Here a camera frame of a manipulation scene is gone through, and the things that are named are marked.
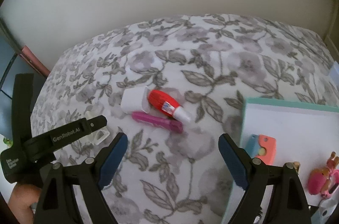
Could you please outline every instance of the green object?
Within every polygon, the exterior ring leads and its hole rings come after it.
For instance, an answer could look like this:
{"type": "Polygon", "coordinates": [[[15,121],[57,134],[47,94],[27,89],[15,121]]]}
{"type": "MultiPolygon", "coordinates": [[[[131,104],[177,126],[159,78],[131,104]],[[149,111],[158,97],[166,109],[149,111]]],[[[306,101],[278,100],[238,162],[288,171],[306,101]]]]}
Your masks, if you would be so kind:
{"type": "Polygon", "coordinates": [[[3,142],[8,145],[9,147],[11,147],[13,145],[13,141],[7,138],[3,138],[3,142]]]}

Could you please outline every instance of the purple pen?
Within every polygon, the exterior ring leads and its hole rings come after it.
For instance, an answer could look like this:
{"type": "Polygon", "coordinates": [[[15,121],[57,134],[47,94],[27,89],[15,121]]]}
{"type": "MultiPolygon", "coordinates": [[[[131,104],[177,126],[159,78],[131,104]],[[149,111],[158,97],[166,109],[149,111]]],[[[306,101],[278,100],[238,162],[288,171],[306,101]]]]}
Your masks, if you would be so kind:
{"type": "Polygon", "coordinates": [[[132,119],[137,122],[145,122],[151,126],[161,127],[176,133],[182,133],[182,123],[176,120],[169,120],[155,117],[144,112],[132,112],[132,119]]]}

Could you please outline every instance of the metal screw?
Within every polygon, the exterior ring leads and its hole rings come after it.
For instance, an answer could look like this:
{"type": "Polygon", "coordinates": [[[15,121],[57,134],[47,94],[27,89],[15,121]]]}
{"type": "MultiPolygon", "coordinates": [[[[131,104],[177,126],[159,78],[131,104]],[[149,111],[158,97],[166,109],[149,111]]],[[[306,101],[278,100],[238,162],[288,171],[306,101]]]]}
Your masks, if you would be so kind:
{"type": "Polygon", "coordinates": [[[259,158],[253,158],[253,159],[252,159],[252,162],[253,162],[253,164],[255,164],[255,165],[260,165],[260,164],[261,164],[261,160],[260,160],[259,158]]]}
{"type": "Polygon", "coordinates": [[[53,169],[58,169],[61,167],[61,164],[60,163],[55,163],[53,164],[53,169]]]}
{"type": "Polygon", "coordinates": [[[86,160],[85,160],[85,163],[90,165],[91,163],[94,162],[94,158],[93,157],[88,157],[86,160]]]}
{"type": "Polygon", "coordinates": [[[294,168],[294,164],[291,162],[286,163],[286,166],[290,169],[294,168]]]}

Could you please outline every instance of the red bottle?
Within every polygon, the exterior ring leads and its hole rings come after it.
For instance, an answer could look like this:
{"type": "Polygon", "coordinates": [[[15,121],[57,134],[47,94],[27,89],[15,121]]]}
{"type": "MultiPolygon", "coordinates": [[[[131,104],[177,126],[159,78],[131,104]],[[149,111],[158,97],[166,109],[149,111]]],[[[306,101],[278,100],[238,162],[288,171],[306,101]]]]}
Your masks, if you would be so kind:
{"type": "Polygon", "coordinates": [[[165,92],[152,90],[148,96],[148,101],[165,115],[173,117],[182,123],[187,124],[192,121],[192,116],[165,92]]]}

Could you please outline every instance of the skin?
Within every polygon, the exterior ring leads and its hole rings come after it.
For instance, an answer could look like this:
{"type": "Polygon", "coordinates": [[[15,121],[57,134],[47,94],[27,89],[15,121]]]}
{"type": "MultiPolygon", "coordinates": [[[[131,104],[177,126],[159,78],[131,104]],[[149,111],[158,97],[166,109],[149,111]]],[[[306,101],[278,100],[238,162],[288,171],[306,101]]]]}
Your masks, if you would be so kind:
{"type": "Polygon", "coordinates": [[[38,202],[41,189],[34,185],[16,184],[8,207],[20,224],[33,224],[33,212],[30,206],[38,202]]]}

